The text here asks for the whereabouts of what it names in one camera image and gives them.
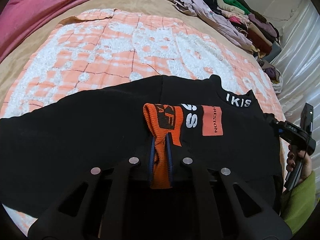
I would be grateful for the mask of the person's right hand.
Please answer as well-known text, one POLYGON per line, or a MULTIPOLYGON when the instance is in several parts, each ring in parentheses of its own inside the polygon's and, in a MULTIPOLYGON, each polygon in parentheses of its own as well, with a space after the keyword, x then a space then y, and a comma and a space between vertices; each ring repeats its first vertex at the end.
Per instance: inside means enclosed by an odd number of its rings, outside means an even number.
POLYGON ((289 144, 288 149, 286 170, 287 172, 299 171, 299 180, 297 182, 299 185, 311 175, 312 160, 308 153, 300 150, 297 146, 289 144))

